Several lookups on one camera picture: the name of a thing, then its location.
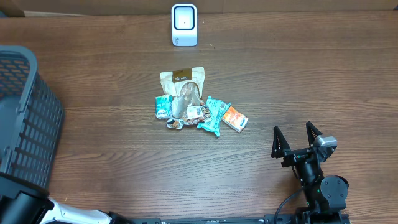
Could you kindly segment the small teal white packet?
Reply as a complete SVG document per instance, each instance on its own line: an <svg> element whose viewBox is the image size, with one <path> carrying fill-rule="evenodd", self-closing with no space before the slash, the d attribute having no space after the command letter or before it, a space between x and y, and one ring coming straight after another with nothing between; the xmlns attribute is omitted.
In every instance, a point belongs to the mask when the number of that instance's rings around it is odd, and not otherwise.
<svg viewBox="0 0 398 224"><path fill-rule="evenodd" d="M157 119L169 119L172 112L172 100L170 95L156 96L155 98L155 116Z"/></svg>

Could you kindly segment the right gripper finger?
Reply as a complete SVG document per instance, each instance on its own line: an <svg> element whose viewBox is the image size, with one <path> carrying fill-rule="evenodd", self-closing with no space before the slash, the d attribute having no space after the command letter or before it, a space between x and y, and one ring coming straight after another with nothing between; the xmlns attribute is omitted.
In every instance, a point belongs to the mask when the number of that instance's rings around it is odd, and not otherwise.
<svg viewBox="0 0 398 224"><path fill-rule="evenodd" d="M309 146L313 145L315 138L323 133L319 131L310 121L306 123L307 137Z"/></svg>
<svg viewBox="0 0 398 224"><path fill-rule="evenodd" d="M278 126L273 129L271 158L282 158L290 151L290 146Z"/></svg>

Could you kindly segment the teal wet wipes packet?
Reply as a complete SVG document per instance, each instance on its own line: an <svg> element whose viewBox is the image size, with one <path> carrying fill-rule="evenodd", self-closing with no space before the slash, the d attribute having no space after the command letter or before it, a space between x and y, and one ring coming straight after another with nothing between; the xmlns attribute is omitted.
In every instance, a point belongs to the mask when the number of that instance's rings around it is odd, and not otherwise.
<svg viewBox="0 0 398 224"><path fill-rule="evenodd" d="M197 129L204 129L219 137L221 119L231 106L231 103L225 103L222 100L208 96L206 105L210 109L211 121L197 124Z"/></svg>

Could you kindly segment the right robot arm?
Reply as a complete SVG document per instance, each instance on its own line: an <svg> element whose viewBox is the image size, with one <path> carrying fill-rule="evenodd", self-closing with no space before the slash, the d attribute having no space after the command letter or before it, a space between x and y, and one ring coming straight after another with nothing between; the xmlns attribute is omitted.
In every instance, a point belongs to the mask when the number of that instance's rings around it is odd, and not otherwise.
<svg viewBox="0 0 398 224"><path fill-rule="evenodd" d="M324 176L321 163L325 162L338 146L332 135L324 135L311 122L306 123L309 147L292 150L279 127L273 129L271 157L282 158L282 167L292 169L300 181L300 188L288 196L274 215L264 217L266 223L296 224L344 224L349 216L343 215L346 208L349 183L342 176ZM307 206L296 209L293 215L281 215L283 206L294 197L304 194Z"/></svg>

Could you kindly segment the beige snack pouch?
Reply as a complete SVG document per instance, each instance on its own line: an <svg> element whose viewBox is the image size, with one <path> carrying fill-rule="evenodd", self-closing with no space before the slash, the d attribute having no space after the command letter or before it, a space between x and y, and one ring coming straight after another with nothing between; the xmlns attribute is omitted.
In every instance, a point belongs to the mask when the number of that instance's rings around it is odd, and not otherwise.
<svg viewBox="0 0 398 224"><path fill-rule="evenodd" d="M210 109L203 100L205 69L203 67L184 68L160 74L163 95L172 100L171 117L166 120L170 129L196 126L211 121Z"/></svg>

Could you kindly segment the orange small box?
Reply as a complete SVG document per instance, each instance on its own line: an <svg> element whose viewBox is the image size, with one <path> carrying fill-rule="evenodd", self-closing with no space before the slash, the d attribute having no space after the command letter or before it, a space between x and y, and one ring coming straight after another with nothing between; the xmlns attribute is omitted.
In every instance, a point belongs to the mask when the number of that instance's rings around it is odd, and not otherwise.
<svg viewBox="0 0 398 224"><path fill-rule="evenodd" d="M222 120L237 132L241 132L247 125L248 118L232 106L223 115Z"/></svg>

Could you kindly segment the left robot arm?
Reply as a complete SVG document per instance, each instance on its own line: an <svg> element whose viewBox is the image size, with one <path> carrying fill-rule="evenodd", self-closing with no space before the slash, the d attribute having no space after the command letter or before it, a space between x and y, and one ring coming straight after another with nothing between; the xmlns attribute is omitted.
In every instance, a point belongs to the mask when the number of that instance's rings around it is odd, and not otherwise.
<svg viewBox="0 0 398 224"><path fill-rule="evenodd" d="M49 197L48 190L1 173L1 223L122 224L132 221L113 212L82 210L58 203Z"/></svg>

